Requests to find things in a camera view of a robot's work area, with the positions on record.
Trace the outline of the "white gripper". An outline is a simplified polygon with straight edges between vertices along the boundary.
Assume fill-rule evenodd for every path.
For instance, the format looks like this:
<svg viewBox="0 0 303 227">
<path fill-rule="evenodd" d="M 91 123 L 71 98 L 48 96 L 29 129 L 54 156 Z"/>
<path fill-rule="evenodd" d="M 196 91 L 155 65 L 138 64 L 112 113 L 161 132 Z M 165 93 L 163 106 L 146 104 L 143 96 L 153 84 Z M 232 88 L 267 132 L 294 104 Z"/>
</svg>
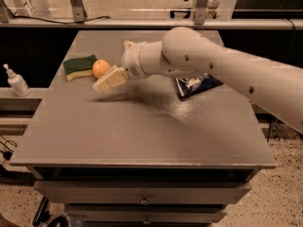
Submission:
<svg viewBox="0 0 303 227">
<path fill-rule="evenodd" d="M 124 53 L 121 58 L 121 66 L 112 66 L 104 76 L 99 78 L 94 84 L 93 89 L 97 92 L 107 91 L 115 88 L 130 79 L 145 79 L 147 73 L 142 69 L 140 63 L 140 52 L 146 42 L 134 43 L 124 42 Z"/>
</svg>

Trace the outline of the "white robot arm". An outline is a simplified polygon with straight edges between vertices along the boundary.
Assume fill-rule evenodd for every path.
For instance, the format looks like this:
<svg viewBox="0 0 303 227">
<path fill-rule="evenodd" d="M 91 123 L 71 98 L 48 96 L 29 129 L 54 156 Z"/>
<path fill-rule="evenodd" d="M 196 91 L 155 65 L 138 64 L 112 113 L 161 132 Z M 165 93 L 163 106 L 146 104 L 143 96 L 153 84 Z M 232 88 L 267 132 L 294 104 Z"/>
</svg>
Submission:
<svg viewBox="0 0 303 227">
<path fill-rule="evenodd" d="M 158 42 L 124 46 L 121 65 L 100 77 L 95 91 L 152 75 L 190 79 L 207 73 L 303 133 L 302 68 L 215 44 L 188 27 L 173 28 Z"/>
</svg>

